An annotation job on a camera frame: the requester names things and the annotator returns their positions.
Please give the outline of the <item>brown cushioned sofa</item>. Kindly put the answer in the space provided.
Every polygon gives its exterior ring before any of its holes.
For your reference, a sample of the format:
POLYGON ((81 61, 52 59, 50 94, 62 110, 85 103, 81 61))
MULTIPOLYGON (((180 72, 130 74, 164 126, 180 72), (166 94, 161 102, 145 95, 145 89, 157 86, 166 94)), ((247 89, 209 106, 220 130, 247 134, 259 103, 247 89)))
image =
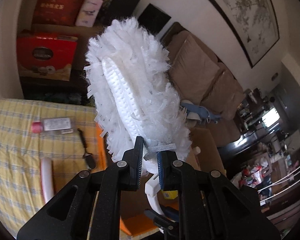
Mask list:
POLYGON ((217 122, 197 123, 210 130, 216 146, 223 147, 240 138, 234 117, 245 98, 243 88, 227 66, 198 37, 174 22, 161 38, 168 50, 168 76, 181 100, 189 100, 220 115, 217 122))

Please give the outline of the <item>white fluffy duster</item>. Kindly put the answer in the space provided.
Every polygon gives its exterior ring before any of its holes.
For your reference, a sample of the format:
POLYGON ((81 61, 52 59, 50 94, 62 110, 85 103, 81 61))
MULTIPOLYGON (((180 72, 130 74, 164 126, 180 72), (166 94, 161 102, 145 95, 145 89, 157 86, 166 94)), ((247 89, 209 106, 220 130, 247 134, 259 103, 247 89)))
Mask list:
POLYGON ((151 208, 162 213, 157 155, 170 150, 185 160, 191 148, 185 111, 166 75, 168 51, 132 17, 113 20, 91 38, 86 59, 87 96, 95 101, 95 120, 108 152, 114 162, 120 161, 137 137, 143 138, 141 173, 152 175, 145 194, 151 208))

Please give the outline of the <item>framed ink painting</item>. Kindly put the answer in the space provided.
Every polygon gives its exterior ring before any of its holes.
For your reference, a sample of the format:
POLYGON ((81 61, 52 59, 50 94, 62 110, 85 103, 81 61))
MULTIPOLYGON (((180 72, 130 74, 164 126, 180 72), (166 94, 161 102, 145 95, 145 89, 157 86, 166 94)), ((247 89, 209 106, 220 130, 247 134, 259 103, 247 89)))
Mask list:
POLYGON ((251 68, 280 39, 272 0, 209 0, 237 38, 251 68))

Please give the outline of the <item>blue cloth on sofa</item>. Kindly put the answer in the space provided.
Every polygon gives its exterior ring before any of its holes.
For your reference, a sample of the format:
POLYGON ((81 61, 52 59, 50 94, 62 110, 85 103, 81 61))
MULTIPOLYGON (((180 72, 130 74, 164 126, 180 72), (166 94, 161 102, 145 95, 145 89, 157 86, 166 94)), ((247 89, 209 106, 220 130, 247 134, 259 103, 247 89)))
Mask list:
POLYGON ((207 123, 219 122, 221 120, 221 116, 218 114, 213 114, 207 108, 199 105, 193 104, 189 100, 182 100, 181 107, 183 107, 186 111, 186 119, 191 121, 202 122, 205 121, 207 123))

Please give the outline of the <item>orange cardboard box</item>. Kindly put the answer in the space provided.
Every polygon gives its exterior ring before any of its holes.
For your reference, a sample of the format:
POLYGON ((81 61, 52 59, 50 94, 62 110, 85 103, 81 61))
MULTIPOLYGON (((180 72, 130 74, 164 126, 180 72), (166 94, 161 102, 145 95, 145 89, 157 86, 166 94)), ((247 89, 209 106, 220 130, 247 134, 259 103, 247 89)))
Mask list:
MULTIPOLYGON (((105 139, 101 137, 103 130, 98 124, 95 125, 95 146, 94 158, 97 162, 96 171, 105 170, 112 163, 110 155, 106 150, 105 139)), ((158 228, 146 217, 144 211, 150 208, 145 194, 145 183, 152 177, 152 174, 141 178, 138 191, 123 192, 121 196, 120 211, 120 239, 142 239, 158 232, 158 228)))

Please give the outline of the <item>red lint brush white rim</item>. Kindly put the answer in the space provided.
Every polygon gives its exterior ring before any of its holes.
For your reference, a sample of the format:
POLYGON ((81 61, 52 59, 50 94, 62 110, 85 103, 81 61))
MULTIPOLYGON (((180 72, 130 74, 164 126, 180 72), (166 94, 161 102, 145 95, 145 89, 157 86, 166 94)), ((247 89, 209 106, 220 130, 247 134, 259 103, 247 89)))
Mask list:
POLYGON ((40 177, 45 204, 55 195, 53 184, 53 164, 49 158, 43 158, 40 161, 40 177))

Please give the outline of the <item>black speaker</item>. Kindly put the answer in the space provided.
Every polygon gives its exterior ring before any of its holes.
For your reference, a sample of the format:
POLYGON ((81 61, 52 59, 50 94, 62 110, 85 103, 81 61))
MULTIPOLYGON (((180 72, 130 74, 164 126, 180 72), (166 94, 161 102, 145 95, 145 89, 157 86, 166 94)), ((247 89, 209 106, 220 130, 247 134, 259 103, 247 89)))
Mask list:
POLYGON ((132 16, 140 0, 111 0, 101 22, 103 25, 111 25, 113 20, 122 20, 132 16))
POLYGON ((145 28, 150 34, 157 35, 170 19, 170 15, 159 7, 149 3, 138 17, 138 23, 139 26, 145 28))

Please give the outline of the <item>right black speaker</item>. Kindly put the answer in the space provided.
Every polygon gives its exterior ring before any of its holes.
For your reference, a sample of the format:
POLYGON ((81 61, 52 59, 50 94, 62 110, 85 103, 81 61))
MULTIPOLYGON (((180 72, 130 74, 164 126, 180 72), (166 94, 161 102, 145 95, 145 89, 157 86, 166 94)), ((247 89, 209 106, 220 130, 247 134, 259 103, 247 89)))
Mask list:
POLYGON ((157 35, 170 19, 170 15, 159 7, 149 3, 138 17, 138 23, 139 26, 145 28, 150 34, 157 35))

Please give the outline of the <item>yellow checked bed cover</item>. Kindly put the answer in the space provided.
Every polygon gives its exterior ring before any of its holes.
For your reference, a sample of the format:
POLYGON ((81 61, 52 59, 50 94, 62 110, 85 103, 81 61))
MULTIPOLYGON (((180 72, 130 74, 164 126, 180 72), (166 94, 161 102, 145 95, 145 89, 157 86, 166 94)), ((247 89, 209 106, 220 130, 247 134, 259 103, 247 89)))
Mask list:
POLYGON ((59 191, 79 171, 87 168, 77 132, 37 134, 35 121, 71 117, 83 131, 87 151, 95 154, 96 111, 93 107, 17 99, 0 100, 0 221, 16 236, 19 229, 45 204, 40 161, 53 164, 53 183, 59 191))

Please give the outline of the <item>left black speaker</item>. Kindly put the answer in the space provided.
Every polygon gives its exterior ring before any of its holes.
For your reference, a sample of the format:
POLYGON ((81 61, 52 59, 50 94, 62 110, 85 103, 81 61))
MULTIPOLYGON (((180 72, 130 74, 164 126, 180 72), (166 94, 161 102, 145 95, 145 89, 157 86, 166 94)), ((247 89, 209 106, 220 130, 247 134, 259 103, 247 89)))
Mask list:
POLYGON ((111 25, 113 20, 122 20, 132 16, 140 0, 111 0, 101 22, 103 25, 111 25))

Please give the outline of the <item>clear glitter bottle pink cap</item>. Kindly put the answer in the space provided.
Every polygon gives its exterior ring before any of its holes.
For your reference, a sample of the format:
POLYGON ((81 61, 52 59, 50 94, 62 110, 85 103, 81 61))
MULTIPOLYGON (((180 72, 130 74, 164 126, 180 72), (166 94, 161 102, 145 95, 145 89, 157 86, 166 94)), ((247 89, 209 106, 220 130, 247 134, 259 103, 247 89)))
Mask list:
POLYGON ((74 132, 74 122, 70 117, 47 118, 31 125, 33 133, 69 134, 74 132))

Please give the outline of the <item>brown cardboard box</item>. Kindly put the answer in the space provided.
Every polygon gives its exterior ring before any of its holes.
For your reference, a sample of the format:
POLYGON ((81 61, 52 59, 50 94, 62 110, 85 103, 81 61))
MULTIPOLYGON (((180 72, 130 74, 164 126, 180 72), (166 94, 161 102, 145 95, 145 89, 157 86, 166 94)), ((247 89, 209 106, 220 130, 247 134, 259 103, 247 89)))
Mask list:
POLYGON ((196 147, 200 148, 200 152, 196 155, 200 170, 203 172, 217 170, 226 176, 226 170, 210 131, 206 128, 191 128, 190 140, 193 150, 196 147))

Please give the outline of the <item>red tea gift box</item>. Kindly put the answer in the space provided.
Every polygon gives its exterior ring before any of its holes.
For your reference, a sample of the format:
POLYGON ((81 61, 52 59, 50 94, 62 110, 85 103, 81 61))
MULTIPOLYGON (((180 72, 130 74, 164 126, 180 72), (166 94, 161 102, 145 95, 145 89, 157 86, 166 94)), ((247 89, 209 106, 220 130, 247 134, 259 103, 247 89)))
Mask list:
POLYGON ((73 26, 84 0, 37 0, 33 24, 73 26))

